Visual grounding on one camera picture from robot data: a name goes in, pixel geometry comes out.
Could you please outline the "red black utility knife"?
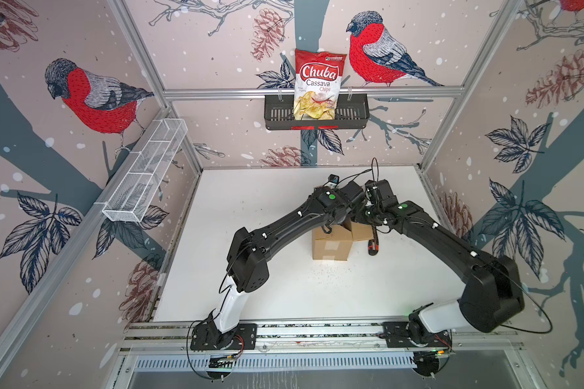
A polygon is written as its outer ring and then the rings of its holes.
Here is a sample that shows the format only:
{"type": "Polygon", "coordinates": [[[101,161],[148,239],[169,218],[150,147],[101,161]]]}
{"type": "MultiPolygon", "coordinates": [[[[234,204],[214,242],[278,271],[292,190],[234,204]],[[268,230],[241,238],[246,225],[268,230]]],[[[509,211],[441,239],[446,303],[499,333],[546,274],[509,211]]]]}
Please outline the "red black utility knife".
{"type": "Polygon", "coordinates": [[[371,227],[371,232],[372,238],[368,241],[368,254],[370,256],[376,256],[380,250],[380,242],[376,226],[371,227]]]}

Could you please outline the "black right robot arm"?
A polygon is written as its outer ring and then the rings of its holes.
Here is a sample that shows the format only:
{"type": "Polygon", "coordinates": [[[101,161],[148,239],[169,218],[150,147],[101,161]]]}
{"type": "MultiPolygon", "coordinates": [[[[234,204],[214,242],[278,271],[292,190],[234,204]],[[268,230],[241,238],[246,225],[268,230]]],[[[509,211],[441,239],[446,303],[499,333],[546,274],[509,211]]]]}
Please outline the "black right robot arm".
{"type": "Polygon", "coordinates": [[[364,223],[386,226],[417,242],[464,283],[460,298],[430,303],[409,315],[407,331],[413,342],[426,343],[441,332],[460,327],[489,333],[524,310],[524,293],[514,260],[473,248],[439,225],[418,204],[399,201],[386,180],[369,180],[364,189],[369,201],[360,214],[364,223]]]}

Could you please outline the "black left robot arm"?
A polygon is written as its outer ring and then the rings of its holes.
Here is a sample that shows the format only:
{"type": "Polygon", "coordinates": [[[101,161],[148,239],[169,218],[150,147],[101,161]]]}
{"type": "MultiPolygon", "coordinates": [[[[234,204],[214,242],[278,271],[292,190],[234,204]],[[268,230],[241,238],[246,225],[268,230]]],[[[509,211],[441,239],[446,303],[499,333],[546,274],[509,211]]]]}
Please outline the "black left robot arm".
{"type": "Polygon", "coordinates": [[[253,231],[237,230],[221,283],[222,304],[208,317],[209,330],[218,336],[234,335],[248,294],[269,279],[269,260],[313,230],[326,237],[341,230],[350,233],[343,225],[365,204],[363,188],[355,182],[342,188],[318,186],[297,209],[273,223],[253,231]]]}

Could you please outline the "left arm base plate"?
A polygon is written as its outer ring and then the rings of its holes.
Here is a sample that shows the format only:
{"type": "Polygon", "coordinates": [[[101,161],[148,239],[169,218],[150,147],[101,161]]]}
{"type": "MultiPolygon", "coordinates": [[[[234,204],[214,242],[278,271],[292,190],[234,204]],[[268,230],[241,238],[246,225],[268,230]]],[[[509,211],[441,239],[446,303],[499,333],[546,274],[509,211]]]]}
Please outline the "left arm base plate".
{"type": "Polygon", "coordinates": [[[243,351],[256,348],[257,325],[239,324],[228,332],[220,332],[216,325],[199,322],[190,335],[191,351],[243,351]]]}

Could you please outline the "brown cardboard express box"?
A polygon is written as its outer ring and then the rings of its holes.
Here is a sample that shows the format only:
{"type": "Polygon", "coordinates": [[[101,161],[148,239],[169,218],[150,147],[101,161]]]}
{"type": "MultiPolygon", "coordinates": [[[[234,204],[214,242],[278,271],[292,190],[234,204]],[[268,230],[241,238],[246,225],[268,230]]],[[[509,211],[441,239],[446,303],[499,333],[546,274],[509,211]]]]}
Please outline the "brown cardboard express box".
{"type": "Polygon", "coordinates": [[[373,240],[371,225],[353,222],[350,218],[341,225],[328,229],[318,227],[311,232],[311,252],[314,260],[347,261],[351,248],[356,242],[373,240]]]}

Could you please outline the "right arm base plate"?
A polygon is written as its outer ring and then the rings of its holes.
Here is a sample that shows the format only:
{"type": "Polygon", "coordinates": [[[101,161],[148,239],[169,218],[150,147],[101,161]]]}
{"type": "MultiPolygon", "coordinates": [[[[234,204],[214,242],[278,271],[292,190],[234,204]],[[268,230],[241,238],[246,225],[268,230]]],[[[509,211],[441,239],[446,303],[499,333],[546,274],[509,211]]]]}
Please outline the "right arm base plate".
{"type": "Polygon", "coordinates": [[[431,333],[417,322],[384,322],[381,339],[389,348],[452,348],[449,332],[431,333]]]}

